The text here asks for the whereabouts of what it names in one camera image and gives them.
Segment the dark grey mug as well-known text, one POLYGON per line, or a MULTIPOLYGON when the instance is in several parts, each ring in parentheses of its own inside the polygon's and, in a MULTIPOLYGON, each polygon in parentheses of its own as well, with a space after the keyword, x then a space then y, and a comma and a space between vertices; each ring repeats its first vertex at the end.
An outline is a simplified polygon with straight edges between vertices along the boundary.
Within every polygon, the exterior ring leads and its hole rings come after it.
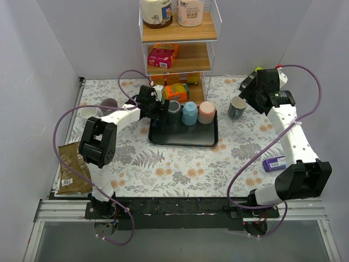
POLYGON ((177 124, 182 118, 182 106, 176 100, 171 100, 169 102, 169 108, 167 111, 167 123, 177 124))

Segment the slate blue mug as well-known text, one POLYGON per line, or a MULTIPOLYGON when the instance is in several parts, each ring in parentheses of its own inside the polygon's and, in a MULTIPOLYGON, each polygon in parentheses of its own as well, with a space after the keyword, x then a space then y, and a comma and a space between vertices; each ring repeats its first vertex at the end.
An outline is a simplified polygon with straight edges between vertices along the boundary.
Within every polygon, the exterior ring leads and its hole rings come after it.
POLYGON ((233 120, 239 119, 247 106, 245 99, 242 99, 240 96, 234 96, 230 101, 228 116, 233 120))

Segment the lavender purple mug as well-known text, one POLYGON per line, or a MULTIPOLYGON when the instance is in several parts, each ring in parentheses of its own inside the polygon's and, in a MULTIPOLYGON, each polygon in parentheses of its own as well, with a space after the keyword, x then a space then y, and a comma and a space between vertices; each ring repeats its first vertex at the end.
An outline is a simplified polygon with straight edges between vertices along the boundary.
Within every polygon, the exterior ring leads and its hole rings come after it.
POLYGON ((118 108, 118 102, 113 98, 106 98, 104 99, 100 105, 102 108, 100 108, 101 113, 103 116, 107 116, 113 112, 115 112, 116 108, 118 108))

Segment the white and blue mug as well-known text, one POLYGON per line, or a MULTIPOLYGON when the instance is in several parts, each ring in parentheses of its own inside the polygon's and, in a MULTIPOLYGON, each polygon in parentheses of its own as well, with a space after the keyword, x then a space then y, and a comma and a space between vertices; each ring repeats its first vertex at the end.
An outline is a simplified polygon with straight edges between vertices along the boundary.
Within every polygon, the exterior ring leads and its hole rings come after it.
POLYGON ((100 116, 98 109, 93 108, 93 107, 81 108, 80 115, 84 119, 88 119, 90 117, 99 117, 100 116))

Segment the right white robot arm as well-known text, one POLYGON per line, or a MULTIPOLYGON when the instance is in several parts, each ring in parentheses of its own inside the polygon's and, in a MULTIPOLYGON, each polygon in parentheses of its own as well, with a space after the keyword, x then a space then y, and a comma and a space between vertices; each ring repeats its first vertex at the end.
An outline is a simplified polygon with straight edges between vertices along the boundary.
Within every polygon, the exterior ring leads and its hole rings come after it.
POLYGON ((311 148, 297 115, 296 102, 290 91, 281 90, 281 71, 258 70, 239 95, 272 123, 284 152, 286 169, 272 185, 250 192, 247 212, 261 216, 267 205, 285 200, 316 198, 321 195, 332 173, 329 162, 323 162, 311 148))

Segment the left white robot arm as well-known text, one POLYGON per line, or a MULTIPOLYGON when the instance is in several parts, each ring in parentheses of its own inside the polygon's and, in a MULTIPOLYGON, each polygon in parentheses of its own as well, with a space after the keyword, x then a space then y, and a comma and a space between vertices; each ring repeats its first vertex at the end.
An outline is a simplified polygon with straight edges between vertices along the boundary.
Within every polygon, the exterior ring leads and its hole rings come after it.
POLYGON ((90 117, 85 125, 79 153, 87 164, 93 190, 88 195, 93 208, 104 218, 111 218, 116 205, 110 200, 115 191, 111 185, 109 164, 116 153, 117 134, 143 118, 166 121, 169 101, 163 99, 164 86, 142 85, 138 95, 119 109, 101 118, 90 117))

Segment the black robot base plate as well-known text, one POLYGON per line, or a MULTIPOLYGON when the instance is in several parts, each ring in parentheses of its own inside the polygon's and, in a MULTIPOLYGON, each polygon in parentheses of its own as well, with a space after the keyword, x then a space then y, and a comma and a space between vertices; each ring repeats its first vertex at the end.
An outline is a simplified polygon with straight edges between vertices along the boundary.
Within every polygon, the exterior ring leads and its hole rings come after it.
POLYGON ((226 197, 119 197, 120 206, 108 201, 90 199, 85 218, 112 220, 119 230, 136 229, 228 229, 243 231, 244 219, 259 221, 265 228, 266 220, 278 218, 276 207, 246 210, 236 207, 226 197))

